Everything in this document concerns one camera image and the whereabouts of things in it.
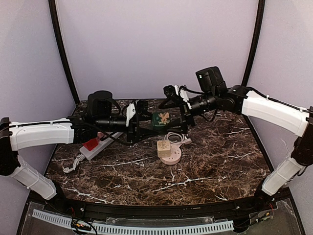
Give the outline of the dark green cube adapter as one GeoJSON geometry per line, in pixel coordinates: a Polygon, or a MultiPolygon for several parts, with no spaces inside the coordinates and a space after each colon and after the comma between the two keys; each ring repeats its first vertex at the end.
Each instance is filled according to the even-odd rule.
{"type": "Polygon", "coordinates": [[[154,112],[152,113],[151,126],[153,130],[159,130],[169,124],[171,116],[169,112],[154,112]]]}

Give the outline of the pink cube socket adapter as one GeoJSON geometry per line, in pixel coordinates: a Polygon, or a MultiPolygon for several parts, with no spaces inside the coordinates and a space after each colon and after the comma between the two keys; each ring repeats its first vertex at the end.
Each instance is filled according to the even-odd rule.
{"type": "Polygon", "coordinates": [[[97,139],[101,140],[103,138],[104,134],[102,132],[97,133],[97,139]]]}

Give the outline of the beige cube adapter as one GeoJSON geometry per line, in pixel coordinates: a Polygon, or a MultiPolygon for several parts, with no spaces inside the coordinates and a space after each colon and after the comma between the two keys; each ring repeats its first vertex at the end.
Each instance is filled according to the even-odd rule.
{"type": "Polygon", "coordinates": [[[157,156],[159,158],[166,158],[171,155],[171,144],[170,141],[162,140],[157,141],[157,156]]]}

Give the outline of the pink round socket hub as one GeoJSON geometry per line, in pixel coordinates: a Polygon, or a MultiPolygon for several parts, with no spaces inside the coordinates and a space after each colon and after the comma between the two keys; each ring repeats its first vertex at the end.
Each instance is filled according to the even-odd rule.
{"type": "Polygon", "coordinates": [[[169,157],[160,158],[160,160],[166,165],[175,165],[181,159],[181,149],[174,145],[171,147],[171,154],[169,157]]]}

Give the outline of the white power strip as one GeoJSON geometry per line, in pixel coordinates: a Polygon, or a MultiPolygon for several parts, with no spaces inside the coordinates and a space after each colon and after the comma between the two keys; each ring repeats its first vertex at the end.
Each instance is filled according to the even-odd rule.
{"type": "Polygon", "coordinates": [[[88,161],[90,161],[95,156],[97,156],[102,150],[108,147],[111,143],[113,143],[113,139],[109,138],[107,135],[104,134],[103,138],[99,140],[99,145],[95,147],[92,151],[88,151],[83,146],[79,149],[79,151],[88,161]]]}

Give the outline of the red cube socket adapter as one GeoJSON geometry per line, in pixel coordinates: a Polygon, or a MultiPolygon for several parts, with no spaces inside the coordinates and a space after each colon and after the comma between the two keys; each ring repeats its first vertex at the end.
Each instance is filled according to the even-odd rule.
{"type": "Polygon", "coordinates": [[[97,138],[91,139],[86,143],[83,143],[83,147],[85,147],[88,151],[92,151],[95,147],[99,145],[99,140],[97,138]]]}

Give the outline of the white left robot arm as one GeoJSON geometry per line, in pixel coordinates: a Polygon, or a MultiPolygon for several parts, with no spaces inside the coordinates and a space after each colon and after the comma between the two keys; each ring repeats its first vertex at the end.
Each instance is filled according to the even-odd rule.
{"type": "Polygon", "coordinates": [[[86,143],[103,133],[122,145],[130,146],[144,139],[149,131],[139,126],[152,116],[148,103],[133,100],[121,108],[109,91],[88,96],[85,110],[75,116],[38,122],[0,121],[0,174],[9,176],[45,200],[59,194],[55,183],[30,166],[19,150],[52,145],[86,143]]]}

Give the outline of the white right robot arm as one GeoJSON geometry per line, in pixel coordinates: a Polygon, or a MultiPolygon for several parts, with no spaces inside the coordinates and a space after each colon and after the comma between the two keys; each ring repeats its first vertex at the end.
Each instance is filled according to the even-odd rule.
{"type": "MultiPolygon", "coordinates": [[[[195,82],[190,82],[187,78],[180,79],[177,76],[174,79],[167,80],[166,78],[153,81],[152,79],[146,79],[143,75],[134,74],[128,80],[124,80],[126,88],[129,89],[125,97],[128,98],[160,98],[162,97],[162,91],[160,89],[162,85],[169,83],[182,83],[191,85],[195,88],[195,82]]],[[[296,140],[296,136],[288,130],[266,122],[264,120],[256,119],[253,117],[242,117],[242,120],[246,122],[246,130],[244,133],[249,136],[253,136],[254,140],[247,137],[240,137],[240,134],[233,134],[236,143],[241,141],[241,144],[253,144],[257,143],[258,148],[256,153],[262,153],[265,161],[268,165],[267,172],[272,168],[277,168],[278,165],[292,152],[293,142],[296,140]]],[[[193,149],[196,149],[196,145],[200,143],[207,144],[204,148],[205,153],[209,153],[214,147],[222,149],[221,134],[209,136],[210,131],[209,123],[206,124],[206,129],[198,127],[192,128],[189,137],[192,140],[190,144],[193,149]]]]}

